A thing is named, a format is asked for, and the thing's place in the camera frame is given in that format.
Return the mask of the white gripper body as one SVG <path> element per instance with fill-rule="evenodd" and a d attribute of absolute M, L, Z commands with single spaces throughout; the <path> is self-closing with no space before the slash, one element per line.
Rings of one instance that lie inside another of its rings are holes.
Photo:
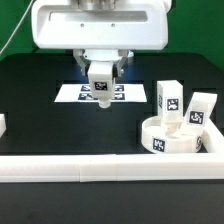
<path fill-rule="evenodd" d="M 168 43 L 171 0 L 112 0 L 86 10 L 78 0 L 36 0 L 34 42 L 49 49 L 161 50 Z"/>

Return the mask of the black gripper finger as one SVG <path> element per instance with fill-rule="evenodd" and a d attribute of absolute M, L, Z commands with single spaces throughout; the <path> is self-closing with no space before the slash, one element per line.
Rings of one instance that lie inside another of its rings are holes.
<path fill-rule="evenodd" d="M 128 58 L 128 50 L 119 50 L 118 55 L 120 59 L 115 62 L 113 65 L 113 75 L 114 76 L 121 76 L 122 75 L 122 67 L 124 66 L 127 58 Z"/>
<path fill-rule="evenodd" d="M 84 50 L 83 49 L 74 49 L 73 57 L 81 68 L 81 73 L 83 76 L 87 76 L 89 69 L 89 62 L 84 58 Z"/>

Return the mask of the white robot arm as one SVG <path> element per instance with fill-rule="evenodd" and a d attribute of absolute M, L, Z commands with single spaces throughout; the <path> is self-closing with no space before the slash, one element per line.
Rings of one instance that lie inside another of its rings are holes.
<path fill-rule="evenodd" d="M 161 50 L 168 43 L 172 0 L 36 0 L 32 35 L 42 49 L 70 49 L 87 73 L 93 61 L 122 68 L 131 50 Z"/>

